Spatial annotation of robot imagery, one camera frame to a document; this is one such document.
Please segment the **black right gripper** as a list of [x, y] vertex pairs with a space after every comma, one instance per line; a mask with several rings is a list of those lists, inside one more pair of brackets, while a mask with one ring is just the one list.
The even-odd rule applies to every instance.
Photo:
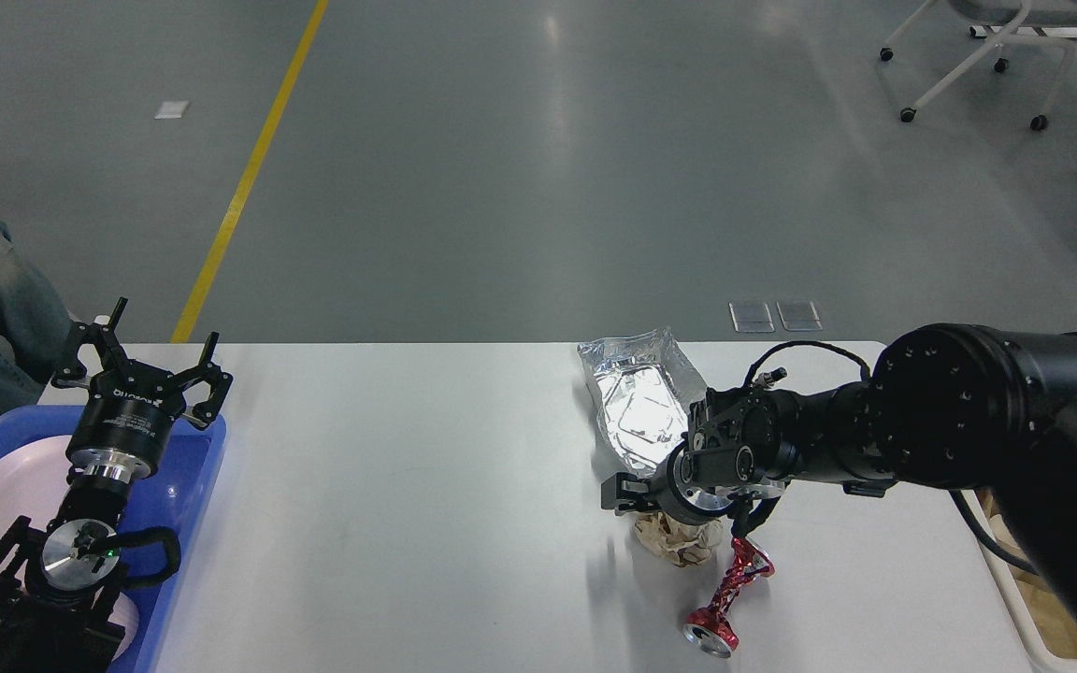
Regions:
[[689, 450], [685, 444], [667, 455], [651, 478], [616, 472], [601, 482], [601, 508], [615, 515], [665, 511], [676, 523], [702, 525], [729, 517], [730, 534], [745, 539], [772, 515], [787, 483], [763, 478], [756, 483], [701, 486], [685, 481]]

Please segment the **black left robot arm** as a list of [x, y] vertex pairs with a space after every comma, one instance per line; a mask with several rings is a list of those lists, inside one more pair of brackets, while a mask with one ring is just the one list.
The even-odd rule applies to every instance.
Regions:
[[116, 601], [182, 566], [174, 528], [123, 531], [123, 517], [176, 422], [213, 425], [234, 379], [214, 362], [218, 333], [182, 371], [129, 357], [116, 336], [125, 304], [106, 323], [74, 322], [52, 371], [52, 387], [85, 389], [87, 401], [65, 446], [56, 514], [43, 528], [18, 516], [0, 537], [0, 672], [104, 672], [125, 636]]

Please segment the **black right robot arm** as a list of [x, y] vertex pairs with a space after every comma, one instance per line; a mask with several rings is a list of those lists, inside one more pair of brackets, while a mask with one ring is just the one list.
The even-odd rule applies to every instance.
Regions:
[[756, 359], [739, 387], [693, 401], [649, 477], [602, 482], [604, 510], [731, 521], [735, 569], [685, 635], [717, 656], [735, 651], [724, 613], [769, 567], [749, 539], [778, 502], [755, 503], [763, 480], [867, 497], [901, 482], [942, 490], [980, 545], [1040, 576], [1077, 622], [1077, 332], [935, 323], [857, 364], [858, 379], [805, 395], [777, 389], [783, 373]]

